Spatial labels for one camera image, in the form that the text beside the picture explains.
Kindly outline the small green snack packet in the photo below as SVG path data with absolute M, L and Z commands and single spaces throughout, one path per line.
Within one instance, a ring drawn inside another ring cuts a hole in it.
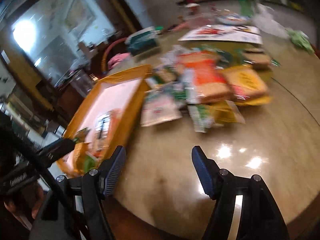
M 86 155 L 84 163 L 83 163 L 83 173 L 86 174 L 91 169 L 96 168 L 98 160 L 96 157 L 91 155 Z

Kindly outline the yellow-brown snack packet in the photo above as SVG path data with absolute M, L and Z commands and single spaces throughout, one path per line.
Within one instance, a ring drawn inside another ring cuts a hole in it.
M 75 145 L 74 150 L 69 154 L 66 165 L 67 174 L 70 177 L 78 177 L 84 175 L 84 163 L 87 153 L 90 150 L 89 142 L 80 142 Z

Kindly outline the green white snack bag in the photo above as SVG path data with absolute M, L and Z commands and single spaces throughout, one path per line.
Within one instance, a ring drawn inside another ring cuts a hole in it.
M 206 133 L 208 129 L 218 127 L 215 121 L 215 108 L 211 105 L 188 105 L 188 112 L 197 133 Z

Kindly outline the clear white snack bag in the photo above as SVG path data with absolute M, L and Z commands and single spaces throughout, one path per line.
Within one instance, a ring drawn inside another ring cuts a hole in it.
M 150 127 L 182 117 L 173 96 L 163 90 L 150 90 L 146 93 L 140 124 Z

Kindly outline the yellow label biscuit pack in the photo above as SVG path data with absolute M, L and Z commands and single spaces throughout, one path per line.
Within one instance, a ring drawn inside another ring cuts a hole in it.
M 233 92 L 237 106 L 261 106 L 271 102 L 267 84 L 251 67 L 242 65 L 220 70 Z

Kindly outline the orange cracker pack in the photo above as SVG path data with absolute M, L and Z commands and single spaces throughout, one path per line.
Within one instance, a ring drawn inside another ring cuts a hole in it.
M 176 68 L 181 75 L 188 103 L 210 104 L 232 97 L 227 81 L 216 69 L 217 53 L 198 51 L 178 55 Z

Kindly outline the round biscuit pack black label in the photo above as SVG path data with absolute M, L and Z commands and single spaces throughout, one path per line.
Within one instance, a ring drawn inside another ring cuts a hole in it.
M 268 69 L 271 64 L 271 57 L 261 48 L 248 48 L 240 53 L 244 64 L 249 64 L 255 70 Z

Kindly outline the gold cardboard tray box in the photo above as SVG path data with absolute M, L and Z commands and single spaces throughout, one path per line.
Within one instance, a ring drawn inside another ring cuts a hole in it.
M 118 145 L 125 146 L 139 116 L 148 90 L 146 78 L 152 66 L 144 64 L 100 79 L 85 97 L 63 137 L 89 142 L 87 155 L 97 158 L 98 167 Z M 56 163 L 67 174 L 69 154 Z

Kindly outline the pink cloth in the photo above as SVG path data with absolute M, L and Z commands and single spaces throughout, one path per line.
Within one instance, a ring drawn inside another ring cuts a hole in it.
M 128 57 L 131 57 L 130 53 L 118 53 L 114 55 L 107 63 L 107 70 L 113 69 L 117 64 L 121 63 Z

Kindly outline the teal tissue pack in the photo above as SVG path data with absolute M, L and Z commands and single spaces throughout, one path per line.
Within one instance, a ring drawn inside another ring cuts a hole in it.
M 147 27 L 131 34 L 125 41 L 127 51 L 136 56 L 153 48 L 158 48 L 160 42 L 154 27 Z

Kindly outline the white printed flyer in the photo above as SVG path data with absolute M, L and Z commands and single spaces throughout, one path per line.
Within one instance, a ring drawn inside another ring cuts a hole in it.
M 205 25 L 183 35 L 179 41 L 225 41 L 262 45 L 260 30 L 250 25 Z

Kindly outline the patterned ceramic dish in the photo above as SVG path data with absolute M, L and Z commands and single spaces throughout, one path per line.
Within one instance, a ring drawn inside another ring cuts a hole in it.
M 251 23 L 251 18 L 249 16 L 242 16 L 237 13 L 228 13 L 217 16 L 217 21 L 225 25 L 248 25 Z

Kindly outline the green crumpled wrapper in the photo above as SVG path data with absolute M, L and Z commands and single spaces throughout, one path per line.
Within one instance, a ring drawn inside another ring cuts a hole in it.
M 307 35 L 300 30 L 287 29 L 287 33 L 290 37 L 291 42 L 298 48 L 304 49 L 308 53 L 314 53 L 314 49 L 309 41 Z

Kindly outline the white plastic bag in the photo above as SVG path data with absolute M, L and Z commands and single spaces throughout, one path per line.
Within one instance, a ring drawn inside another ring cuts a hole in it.
M 273 11 L 271 7 L 257 3 L 256 12 L 252 18 L 252 22 L 257 28 L 267 34 L 288 39 L 289 34 L 287 30 L 274 19 L 274 16 L 270 13 L 270 10 Z

